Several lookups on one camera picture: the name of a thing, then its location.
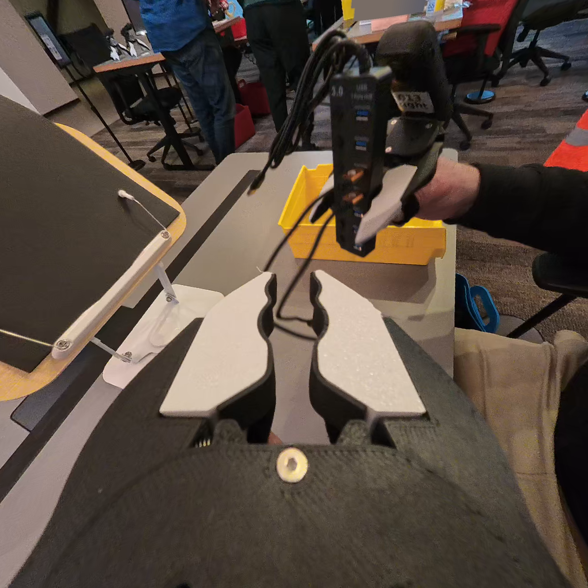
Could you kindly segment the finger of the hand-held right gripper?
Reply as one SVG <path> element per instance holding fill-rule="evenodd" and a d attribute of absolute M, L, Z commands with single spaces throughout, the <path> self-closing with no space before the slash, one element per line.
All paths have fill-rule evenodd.
<path fill-rule="evenodd" d="M 355 236 L 355 245 L 362 246 L 390 224 L 404 218 L 402 197 L 415 176 L 417 166 L 401 165 L 386 171 L 379 194 L 371 200 Z"/>
<path fill-rule="evenodd" d="M 315 223 L 318 221 L 332 206 L 334 200 L 334 178 L 328 177 L 324 186 L 321 188 L 320 194 L 313 203 L 311 211 L 309 212 L 309 222 Z"/>

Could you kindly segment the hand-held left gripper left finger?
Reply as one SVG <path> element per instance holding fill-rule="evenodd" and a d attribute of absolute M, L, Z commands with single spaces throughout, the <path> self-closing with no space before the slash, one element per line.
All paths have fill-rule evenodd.
<path fill-rule="evenodd" d="M 268 443 L 276 407 L 274 328 L 277 279 L 269 271 L 232 291 L 203 318 L 185 350 L 173 342 L 158 416 L 169 426 L 235 421 L 250 443 Z"/>

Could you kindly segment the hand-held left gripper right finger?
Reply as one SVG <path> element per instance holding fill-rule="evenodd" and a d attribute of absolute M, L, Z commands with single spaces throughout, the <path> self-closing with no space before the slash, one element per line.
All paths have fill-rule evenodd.
<path fill-rule="evenodd" d="M 427 427 L 428 412 L 381 312 L 323 270 L 311 273 L 310 300 L 309 398 L 329 442 L 356 421 L 380 443 L 393 443 L 385 440 L 389 421 Z"/>

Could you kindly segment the person's right forearm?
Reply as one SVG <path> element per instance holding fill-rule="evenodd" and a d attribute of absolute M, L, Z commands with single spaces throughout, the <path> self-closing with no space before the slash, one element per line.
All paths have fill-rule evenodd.
<path fill-rule="evenodd" d="M 478 195 L 464 214 L 445 222 L 587 263 L 587 172 L 535 164 L 474 167 Z"/>

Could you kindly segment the person's right hand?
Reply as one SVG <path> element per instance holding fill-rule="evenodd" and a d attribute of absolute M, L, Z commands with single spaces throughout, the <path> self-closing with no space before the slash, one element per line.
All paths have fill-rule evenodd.
<path fill-rule="evenodd" d="M 477 167 L 441 156 L 432 179 L 415 193 L 419 204 L 416 217 L 429 221 L 459 218 L 472 207 L 480 187 Z"/>

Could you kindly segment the wooden office desk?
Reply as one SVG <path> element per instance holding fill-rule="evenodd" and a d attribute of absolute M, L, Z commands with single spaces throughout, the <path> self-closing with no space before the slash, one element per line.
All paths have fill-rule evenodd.
<path fill-rule="evenodd" d="M 122 59 L 120 61 L 109 60 L 95 65 L 93 69 L 104 87 L 106 84 L 114 82 L 114 80 L 119 77 L 136 77 L 143 88 L 143 92 L 154 100 L 162 123 L 161 127 L 172 143 L 172 147 L 166 157 L 166 163 L 170 165 L 171 168 L 166 169 L 161 164 L 164 169 L 168 171 L 212 171 L 215 168 L 215 164 L 202 162 L 194 163 L 192 161 L 187 152 L 188 148 L 184 147 L 183 143 L 180 141 L 180 133 L 176 130 L 176 125 L 173 125 L 171 117 L 161 108 L 158 97 L 155 95 L 156 88 L 160 88 L 156 86 L 152 70 L 156 65 L 163 64 L 164 62 L 165 58 L 162 55 L 148 54 L 141 57 Z"/>
<path fill-rule="evenodd" d="M 361 44 L 378 43 L 384 32 L 394 24 L 405 22 L 428 21 L 437 33 L 445 35 L 450 31 L 457 29 L 462 24 L 463 4 L 454 2 L 449 8 L 437 12 L 419 12 L 413 14 L 401 15 L 398 17 L 389 17 L 382 19 L 372 19 L 369 21 L 354 21 L 353 19 L 338 19 L 329 29 L 322 33 L 312 42 L 312 50 L 315 50 L 320 41 L 326 38 L 328 32 L 341 30 L 348 38 Z"/>

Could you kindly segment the yellow plastic bin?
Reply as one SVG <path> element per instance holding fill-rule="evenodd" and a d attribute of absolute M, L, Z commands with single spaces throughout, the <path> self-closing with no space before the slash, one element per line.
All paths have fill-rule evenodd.
<path fill-rule="evenodd" d="M 332 164 L 319 164 L 315 168 L 301 167 L 278 221 L 283 233 L 293 227 L 305 207 L 319 195 L 332 170 Z M 367 256 L 360 257 L 339 246 L 335 223 L 331 220 L 313 259 L 426 266 L 432 259 L 444 256 L 446 238 L 446 228 L 441 221 L 414 218 L 402 227 L 388 226 L 379 232 L 375 249 Z"/>

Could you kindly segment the red office chair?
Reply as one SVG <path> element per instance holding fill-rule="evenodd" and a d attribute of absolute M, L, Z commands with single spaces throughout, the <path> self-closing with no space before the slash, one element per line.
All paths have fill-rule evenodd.
<path fill-rule="evenodd" d="M 486 86 L 496 81 L 502 67 L 503 39 L 508 36 L 517 5 L 517 1 L 470 1 L 470 6 L 463 10 L 460 26 L 454 30 L 455 37 L 443 43 L 442 55 L 453 102 L 452 121 L 464 136 L 459 143 L 461 151 L 468 150 L 472 141 L 462 115 L 481 117 L 484 130 L 492 126 L 494 114 L 476 105 L 488 103 L 483 98 Z M 474 82 L 481 83 L 478 92 L 472 99 L 459 101 L 459 86 Z"/>

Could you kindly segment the red floor bag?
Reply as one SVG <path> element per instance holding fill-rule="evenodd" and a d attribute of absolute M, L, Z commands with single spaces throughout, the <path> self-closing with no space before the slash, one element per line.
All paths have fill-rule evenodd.
<path fill-rule="evenodd" d="M 241 147 L 256 134 L 251 111 L 246 105 L 236 104 L 234 134 L 236 149 Z"/>
<path fill-rule="evenodd" d="M 249 108 L 254 118 L 271 115 L 268 94 L 261 81 L 246 82 L 239 79 L 237 82 L 241 104 Z"/>

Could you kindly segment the person's beige trouser leg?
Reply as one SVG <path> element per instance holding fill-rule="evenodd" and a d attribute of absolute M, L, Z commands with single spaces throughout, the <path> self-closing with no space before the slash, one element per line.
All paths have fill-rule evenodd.
<path fill-rule="evenodd" d="M 454 381 L 495 433 L 533 523 L 573 587 L 587 587 L 587 544 L 556 479 L 554 435 L 564 386 L 586 367 L 587 341 L 569 330 L 553 343 L 454 332 Z"/>

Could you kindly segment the orange traffic cone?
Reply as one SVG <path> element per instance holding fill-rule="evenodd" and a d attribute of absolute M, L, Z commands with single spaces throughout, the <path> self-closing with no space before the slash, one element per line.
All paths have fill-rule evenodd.
<path fill-rule="evenodd" d="M 545 166 L 587 172 L 587 111 L 548 157 Z"/>

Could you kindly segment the black board with wooden edge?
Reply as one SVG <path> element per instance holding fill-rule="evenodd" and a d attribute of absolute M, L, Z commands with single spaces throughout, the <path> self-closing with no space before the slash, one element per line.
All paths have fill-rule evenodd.
<path fill-rule="evenodd" d="M 57 338 L 98 300 L 162 230 L 175 244 L 181 206 L 76 129 L 1 97 L 1 401 L 52 383 L 65 360 Z"/>

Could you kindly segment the black framed floor sign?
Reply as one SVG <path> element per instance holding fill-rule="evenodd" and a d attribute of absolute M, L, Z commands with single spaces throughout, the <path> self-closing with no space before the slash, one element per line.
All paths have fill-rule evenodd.
<path fill-rule="evenodd" d="M 44 51 L 50 57 L 51 61 L 58 67 L 61 72 L 67 72 L 71 78 L 71 82 L 77 88 L 79 93 L 88 104 L 91 112 L 98 118 L 103 128 L 108 132 L 110 137 L 113 139 L 116 146 L 123 153 L 128 161 L 128 165 L 135 171 L 140 171 L 145 166 L 145 161 L 142 159 L 133 160 L 126 149 L 123 147 L 120 140 L 113 133 L 111 127 L 107 124 L 106 120 L 99 112 L 97 107 L 94 105 L 90 97 L 87 95 L 81 85 L 81 80 L 86 77 L 77 69 L 77 66 L 72 61 L 70 54 L 67 52 L 64 44 L 58 40 L 57 35 L 49 25 L 47 19 L 42 15 L 40 11 L 32 12 L 25 16 L 25 20 L 31 27 L 36 37 L 43 46 Z"/>

